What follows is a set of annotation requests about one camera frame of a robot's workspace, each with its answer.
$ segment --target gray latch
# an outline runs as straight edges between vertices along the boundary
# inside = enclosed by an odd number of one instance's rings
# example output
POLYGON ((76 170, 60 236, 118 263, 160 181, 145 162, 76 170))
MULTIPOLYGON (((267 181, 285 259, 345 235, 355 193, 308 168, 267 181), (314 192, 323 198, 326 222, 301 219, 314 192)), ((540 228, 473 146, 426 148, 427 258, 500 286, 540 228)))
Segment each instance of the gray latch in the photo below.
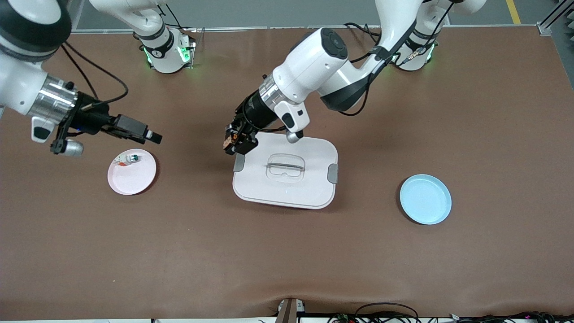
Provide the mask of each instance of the gray latch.
POLYGON ((245 165, 245 155, 240 153, 235 154, 235 164, 233 165, 233 172, 241 172, 245 165))
POLYGON ((339 180, 339 165, 338 164, 331 164, 327 169, 327 180, 330 183, 337 184, 339 180))

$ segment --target white container lid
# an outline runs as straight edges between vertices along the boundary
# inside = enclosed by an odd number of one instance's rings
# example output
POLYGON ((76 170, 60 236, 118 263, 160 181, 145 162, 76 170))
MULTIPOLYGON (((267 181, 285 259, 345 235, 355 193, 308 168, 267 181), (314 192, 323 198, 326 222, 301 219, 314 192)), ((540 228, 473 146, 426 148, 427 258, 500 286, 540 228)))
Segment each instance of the white container lid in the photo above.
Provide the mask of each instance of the white container lid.
POLYGON ((259 145, 235 159, 233 189, 245 201, 322 209, 335 197, 338 153, 327 140, 258 133, 259 145))

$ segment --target wires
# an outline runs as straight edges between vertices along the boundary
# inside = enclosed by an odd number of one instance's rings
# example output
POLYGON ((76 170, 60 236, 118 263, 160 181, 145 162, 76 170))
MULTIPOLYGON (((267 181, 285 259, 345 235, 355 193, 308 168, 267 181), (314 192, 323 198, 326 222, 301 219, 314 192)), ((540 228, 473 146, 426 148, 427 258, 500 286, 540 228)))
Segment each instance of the wires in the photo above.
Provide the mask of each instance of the wires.
POLYGON ((116 101, 118 101, 118 100, 120 100, 120 99, 123 99, 124 97, 127 96, 127 93, 129 92, 129 89, 127 88, 127 84, 126 84, 124 81, 122 81, 119 77, 115 76, 114 74, 108 72, 107 70, 105 70, 105 69, 104 69, 103 67, 101 67, 100 65, 97 65, 96 63, 92 62, 89 58, 87 58, 87 57, 85 57, 84 55, 82 55, 82 53, 80 53, 79 51, 77 51, 77 49, 74 48, 72 45, 70 45, 70 43, 68 43, 67 41, 65 41, 64 43, 66 44, 66 46, 68 46, 68 47, 72 50, 72 52, 76 53, 76 55, 80 56, 83 60, 85 60, 86 62, 90 63, 90 65, 92 65, 92 66, 94 66, 95 68, 99 69, 100 71, 104 72, 104 73, 107 74, 109 77, 115 79, 116 81, 118 81, 118 83, 120 83, 120 84, 123 86, 124 91, 123 91, 122 94, 120 94, 119 96, 117 96, 117 97, 115 97, 115 98, 111 98, 111 99, 105 100, 105 101, 103 101, 103 102, 101 102, 101 103, 108 104, 108 103, 116 102, 116 101))
MULTIPOLYGON (((372 32, 371 29, 369 29, 369 25, 365 24, 364 27, 359 26, 358 24, 354 23, 354 22, 348 22, 346 24, 344 24, 345 26, 349 27, 349 26, 353 26, 356 27, 357 29, 359 29, 360 31, 362 31, 363 33, 368 33, 369 36, 371 36, 371 39, 375 42, 375 45, 378 44, 381 41, 381 34, 380 33, 375 33, 372 32)), ((356 63, 358 61, 362 61, 363 59, 367 58, 370 55, 369 52, 365 53, 363 56, 356 58, 356 59, 352 59, 350 60, 351 63, 356 63)))
MULTIPOLYGON (((127 95, 128 92, 128 88, 126 83, 124 83, 124 81, 120 80, 117 76, 113 75, 112 73, 106 71, 104 68, 102 68, 101 66, 97 65, 96 63, 92 62, 90 59, 88 59, 87 57, 85 57, 84 55, 82 55, 76 48, 74 48, 72 45, 70 45, 70 43, 68 43, 67 41, 64 42, 64 44, 66 46, 68 46, 74 53, 76 53, 76 55, 80 56, 80 58, 82 58, 83 60, 85 60, 86 62, 90 63, 90 65, 96 67, 97 69, 101 70, 102 72, 106 73, 107 75, 111 76, 112 78, 114 78, 115 80, 117 80, 124 88, 124 93, 113 98, 113 99, 109 99, 103 102, 97 102, 95 104, 93 104, 92 106, 101 104, 101 103, 112 103, 115 102, 117 100, 120 100, 122 98, 124 98, 127 95)), ((88 84, 88 87, 90 87, 90 90, 92 91, 92 94, 94 95, 94 98, 99 100, 98 95, 96 93, 96 90, 94 89, 92 82, 90 82, 90 79, 88 78, 88 76, 86 75, 86 73, 84 73, 84 71, 82 70, 82 68, 78 65, 78 63, 76 62, 76 60, 72 57, 72 55, 70 54, 70 52, 68 52, 68 50, 66 49, 66 47, 64 46, 64 44, 61 46, 62 50, 64 51, 64 53, 66 54, 66 56, 68 56, 68 58, 70 59, 70 61, 74 64, 74 66, 77 68, 77 70, 80 72, 80 74, 82 75, 82 77, 84 78, 84 80, 86 81, 86 83, 88 84)), ((83 134, 83 131, 79 131, 79 132, 68 132, 67 136, 68 137, 77 137, 80 136, 81 134, 83 134)))
POLYGON ((574 320, 574 314, 570 316, 554 316, 547 312, 522 312, 510 316, 483 316, 483 317, 461 317, 458 323, 515 323, 513 319, 536 320, 537 323, 566 323, 574 320))
POLYGON ((362 31, 363 33, 369 33, 375 37, 380 37, 381 34, 379 33, 375 33, 375 32, 369 32, 369 27, 367 24, 364 25, 364 27, 359 26, 358 24, 354 23, 354 22, 348 22, 346 24, 344 24, 345 26, 349 27, 349 26, 353 26, 356 27, 357 29, 359 29, 360 31, 362 31))
POLYGON ((179 28, 183 28, 183 27, 181 26, 181 24, 179 23, 179 20, 177 19, 176 15, 173 14, 173 11, 172 11, 172 9, 169 7, 169 4, 166 3, 165 6, 168 8, 169 13, 172 14, 173 19, 176 20, 177 26, 178 26, 179 28))
POLYGON ((96 90, 94 89, 94 87, 92 86, 92 82, 90 82, 90 79, 88 79, 88 76, 86 75, 86 73, 84 73, 84 71, 82 70, 82 68, 77 64, 76 60, 72 57, 72 55, 70 55, 70 53, 68 52, 68 50, 66 49, 66 47, 64 47, 64 45, 60 46, 63 50, 64 53, 66 53, 66 56, 68 56, 68 58, 70 59, 70 61, 72 61, 72 64, 74 64, 74 66, 77 68, 77 70, 80 72, 80 74, 82 75, 82 77, 84 78, 84 80, 86 81, 86 83, 88 83, 88 87, 90 87, 90 91, 92 91, 92 94, 94 95, 94 98, 98 98, 98 94, 96 93, 96 90))
POLYGON ((369 76, 367 77, 367 87, 365 88, 365 91, 364 91, 363 104, 361 104, 359 110, 357 110, 356 112, 353 112, 353 113, 346 113, 343 111, 339 111, 340 114, 347 116, 347 117, 354 117, 357 114, 361 113, 361 111, 363 111, 364 106, 367 104, 367 98, 369 96, 369 89, 371 89, 371 82, 372 82, 371 76, 372 76, 372 74, 369 74, 369 76))
MULTIPOLYGON (((315 316, 315 313, 306 313, 305 316, 315 316)), ((412 307, 406 306, 399 303, 391 303, 391 302, 379 302, 379 303, 370 303, 359 307, 354 314, 344 314, 344 313, 335 313, 332 314, 331 317, 328 319, 328 323, 387 323, 391 320, 399 320, 401 323, 411 323, 411 320, 415 320, 417 323, 422 323, 418 317, 417 311, 415 311, 412 307), (408 309, 409 311, 413 312, 412 314, 406 314, 396 311, 379 311, 369 314, 359 314, 362 309, 372 306, 381 306, 381 305, 388 305, 388 306, 399 306, 408 309)))
MULTIPOLYGON (((186 28, 191 28, 191 27, 183 27, 181 26, 179 20, 177 19, 176 15, 173 13, 172 9, 169 7, 169 4, 165 4, 165 7, 168 8, 169 13, 172 15, 173 19, 176 21, 177 25, 174 24, 166 24, 166 26, 170 26, 170 27, 177 27, 178 29, 186 29, 186 28)), ((157 8, 160 10, 160 16, 164 16, 167 17, 167 15, 165 14, 164 10, 161 8, 160 5, 157 6, 157 8)))
POLYGON ((245 113, 245 106, 247 105, 247 102, 249 101, 249 99, 250 99, 253 95, 255 95, 256 92, 257 92, 257 91, 251 93, 251 95, 249 95, 247 98, 245 98, 245 100, 243 100, 243 102, 241 102, 241 113, 243 113, 243 117, 244 117, 245 121, 247 121, 247 123, 248 123, 253 129, 255 129, 255 130, 257 130, 257 131, 261 131, 261 132, 279 132, 279 131, 283 131, 283 130, 287 129, 286 126, 281 126, 281 127, 279 127, 279 128, 275 128, 275 129, 262 129, 262 128, 259 128, 259 127, 255 126, 255 125, 253 124, 253 122, 251 122, 251 120, 249 120, 249 118, 247 117, 247 114, 245 113))
POLYGON ((424 53, 426 53, 426 46, 430 43, 430 41, 432 39, 434 39, 435 35, 436 35, 436 31, 439 29, 440 24, 443 22, 443 20, 445 19, 445 17, 447 16, 448 12, 451 11, 452 6, 454 5, 454 2, 451 2, 451 4, 448 6, 447 11, 444 12, 443 16, 440 18, 439 23, 436 24, 435 29, 432 31, 432 33, 430 34, 429 38, 426 40, 425 44, 421 47, 419 47, 419 49, 417 49, 416 51, 414 51, 413 53, 411 53, 409 56, 407 56, 407 58, 402 61, 401 64, 397 65, 397 67, 402 66, 403 64, 408 63, 409 61, 411 61, 413 58, 415 58, 418 55, 422 55, 424 53))

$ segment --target metal frame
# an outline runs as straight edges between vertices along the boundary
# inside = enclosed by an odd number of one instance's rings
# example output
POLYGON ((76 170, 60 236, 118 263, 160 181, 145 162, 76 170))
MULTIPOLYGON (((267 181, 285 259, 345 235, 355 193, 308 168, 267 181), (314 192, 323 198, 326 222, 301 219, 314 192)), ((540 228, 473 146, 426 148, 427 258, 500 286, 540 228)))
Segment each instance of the metal frame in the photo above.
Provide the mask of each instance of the metal frame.
POLYGON ((561 0, 542 21, 536 23, 540 36, 552 35, 552 24, 574 5, 574 0, 561 0))

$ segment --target small bottle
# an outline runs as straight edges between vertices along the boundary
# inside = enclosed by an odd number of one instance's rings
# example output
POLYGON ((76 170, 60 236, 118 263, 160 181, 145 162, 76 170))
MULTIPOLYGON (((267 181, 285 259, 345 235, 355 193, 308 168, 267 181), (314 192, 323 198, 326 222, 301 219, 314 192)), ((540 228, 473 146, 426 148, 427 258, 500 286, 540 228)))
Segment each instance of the small bottle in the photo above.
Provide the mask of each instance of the small bottle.
POLYGON ((129 166, 139 161, 138 155, 119 155, 114 159, 114 164, 119 166, 129 166))

